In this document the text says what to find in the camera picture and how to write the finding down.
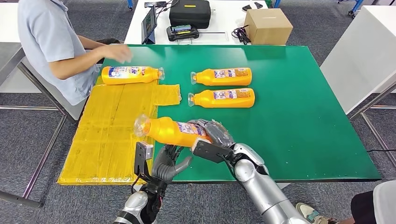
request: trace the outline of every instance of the yellow bottle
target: yellow bottle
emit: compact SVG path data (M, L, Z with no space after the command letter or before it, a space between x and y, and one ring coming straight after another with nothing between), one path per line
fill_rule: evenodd
M103 83L107 85L127 83L149 83L156 79L165 79L163 68L153 69L144 66L104 67Z
M191 72L191 84L204 85L249 85L252 82L250 68L206 69L202 72Z
M248 108L255 104L255 92L250 88L232 90L205 90L188 94L188 106L207 108Z
M205 130L195 124L172 121L170 117L149 119L140 115L134 124L136 136L149 136L163 144L192 147L199 137L211 140Z

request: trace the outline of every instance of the black carrying case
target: black carrying case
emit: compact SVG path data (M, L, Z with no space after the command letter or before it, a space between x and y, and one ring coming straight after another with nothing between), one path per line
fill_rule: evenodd
M171 26L193 25L198 29L209 26L211 10L206 0L173 0L169 11Z

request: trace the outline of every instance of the gray carpet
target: gray carpet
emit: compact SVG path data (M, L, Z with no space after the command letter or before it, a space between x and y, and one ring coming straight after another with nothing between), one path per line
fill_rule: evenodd
M124 39L132 18L125 0L65 0L75 30L92 39ZM282 0L281 9L294 26L288 45L307 45L321 64L345 31L346 12L354 1ZM396 96L382 103L396 105ZM42 94L0 94L0 105L50 105ZM389 148L396 148L394 111L369 110L367 115ZM0 190L22 194L53 130L57 112L0 110ZM362 118L353 126L367 150L381 149ZM129 186L60 186L56 184L76 127L66 121L31 198L45 201L41 209L0 201L1 223L111 223L129 196ZM384 180L396 169L384 153L370 156ZM294 183L284 189L293 203L303 201L338 219L351 216L351 198L372 190L377 182ZM262 224L251 200L237 184L170 185L160 224Z

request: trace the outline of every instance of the person's hand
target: person's hand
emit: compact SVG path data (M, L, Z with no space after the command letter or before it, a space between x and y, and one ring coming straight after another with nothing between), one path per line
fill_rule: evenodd
M125 44L104 45L96 48L102 57L116 60L117 62L131 62L132 52Z
M188 123L196 124L203 127L206 134L211 138L212 144L221 147L230 147L235 143L231 134L219 122L215 120L207 121L204 119L190 120Z
M191 156L187 156L181 163L176 165L176 160L183 150L183 147L174 145L164 145L158 153L153 163L151 175L160 178L167 184L171 183L173 178L185 170L192 161Z

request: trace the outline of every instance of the black robotic glove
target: black robotic glove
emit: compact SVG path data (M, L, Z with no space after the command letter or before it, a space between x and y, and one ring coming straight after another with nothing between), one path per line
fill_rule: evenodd
M174 145L164 145L158 153L153 163L151 175L157 177L167 184L171 183L173 178L185 170L192 161L191 156L187 156L181 163L176 164L176 160L184 147Z
M196 124L203 127L209 137L212 139L212 144L220 147L230 147L235 143L233 137L227 129L215 120L190 120L188 123Z

